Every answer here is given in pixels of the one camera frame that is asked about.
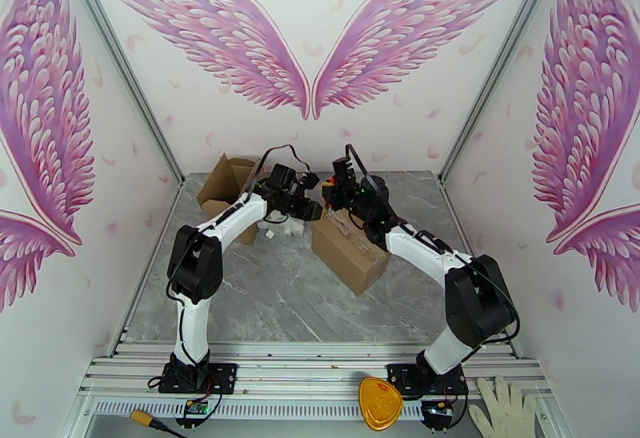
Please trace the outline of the aluminium corner post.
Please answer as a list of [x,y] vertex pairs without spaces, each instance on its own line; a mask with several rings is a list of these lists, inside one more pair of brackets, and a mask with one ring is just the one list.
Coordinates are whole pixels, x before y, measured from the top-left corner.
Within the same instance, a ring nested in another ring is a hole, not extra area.
[[139,115],[144,121],[151,137],[154,139],[162,157],[176,182],[182,186],[185,182],[185,174],[175,157],[170,144],[162,132],[144,90],[126,56],[126,52],[118,40],[116,32],[108,18],[108,15],[100,0],[82,0],[88,14],[105,46],[110,60],[123,81],[127,93],[130,95]]
[[512,62],[518,43],[526,32],[530,20],[534,16],[538,4],[541,0],[522,0],[516,10],[506,36],[500,45],[498,53],[490,66],[488,74],[482,83],[478,95],[474,99],[469,115],[467,116],[462,129],[455,139],[454,145],[448,154],[437,179],[441,188],[446,187],[459,158],[463,155],[465,148],[470,143],[472,135],[479,123],[483,112],[488,105],[495,89],[499,85],[507,67]]

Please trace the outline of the brown cardboard express box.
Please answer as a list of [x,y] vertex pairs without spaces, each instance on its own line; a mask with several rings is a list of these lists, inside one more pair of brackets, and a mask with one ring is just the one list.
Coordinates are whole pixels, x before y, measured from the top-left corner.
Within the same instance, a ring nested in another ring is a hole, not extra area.
[[228,158],[223,154],[196,196],[206,215],[199,228],[208,237],[216,237],[226,251],[232,242],[251,245],[257,234],[257,222],[266,215],[267,203],[257,194],[249,195],[247,186],[260,172],[252,159]]
[[312,249],[353,294],[363,294],[385,271],[390,254],[368,240],[362,220],[346,209],[328,211],[311,226]]

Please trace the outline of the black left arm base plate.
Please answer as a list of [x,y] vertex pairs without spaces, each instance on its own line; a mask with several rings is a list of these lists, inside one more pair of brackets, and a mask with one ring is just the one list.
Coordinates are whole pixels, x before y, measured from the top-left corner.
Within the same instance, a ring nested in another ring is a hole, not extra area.
[[236,364],[206,363],[189,366],[179,361],[168,363],[163,369],[158,391],[189,396],[207,393],[230,395],[234,393],[237,370]]

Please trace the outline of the aluminium rail frame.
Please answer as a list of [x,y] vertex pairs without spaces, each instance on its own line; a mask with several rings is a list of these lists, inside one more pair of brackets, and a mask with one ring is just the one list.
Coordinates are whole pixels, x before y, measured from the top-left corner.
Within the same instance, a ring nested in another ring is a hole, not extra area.
[[[174,418],[186,397],[148,388],[168,362],[173,346],[162,341],[122,341],[110,356],[95,357],[80,385],[69,419],[78,431],[95,416],[127,416],[139,408]],[[231,393],[213,397],[219,419],[357,420],[358,386],[368,376],[386,379],[389,364],[413,364],[417,344],[382,342],[222,342],[210,345],[218,365],[234,364]],[[480,400],[476,381],[503,376],[537,401],[544,428],[558,414],[541,364],[520,358],[507,344],[492,344],[462,366],[468,401]]]

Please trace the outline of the white work glove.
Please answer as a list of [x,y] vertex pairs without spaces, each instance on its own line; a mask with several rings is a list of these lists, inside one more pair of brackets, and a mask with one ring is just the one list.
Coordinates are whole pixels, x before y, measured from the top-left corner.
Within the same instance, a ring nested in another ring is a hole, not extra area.
[[481,377],[476,384],[489,416],[475,404],[470,404],[468,411],[483,438],[535,438],[535,396],[524,396],[516,384],[507,384],[502,376],[494,378],[494,389]]

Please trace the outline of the orange rounded plastic case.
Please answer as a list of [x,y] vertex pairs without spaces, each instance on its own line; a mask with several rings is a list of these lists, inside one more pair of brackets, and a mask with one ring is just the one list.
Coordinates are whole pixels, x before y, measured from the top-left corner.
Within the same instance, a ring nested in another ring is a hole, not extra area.
[[403,398],[386,380],[368,376],[358,386],[358,406],[367,427],[381,432],[387,430],[400,417]]

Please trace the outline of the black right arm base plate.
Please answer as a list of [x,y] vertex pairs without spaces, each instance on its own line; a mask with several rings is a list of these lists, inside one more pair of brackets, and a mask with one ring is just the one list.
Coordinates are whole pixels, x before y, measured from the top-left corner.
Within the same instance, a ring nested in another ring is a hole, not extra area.
[[461,365],[437,374],[427,364],[388,364],[386,372],[387,381],[407,400],[425,396],[466,396],[469,392]]

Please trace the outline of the grey white husky plush toy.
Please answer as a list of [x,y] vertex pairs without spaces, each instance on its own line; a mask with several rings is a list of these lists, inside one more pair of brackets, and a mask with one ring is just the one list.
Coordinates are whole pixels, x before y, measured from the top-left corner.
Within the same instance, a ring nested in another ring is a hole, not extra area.
[[304,221],[292,218],[281,211],[274,210],[257,223],[268,239],[274,237],[302,237],[305,232]]

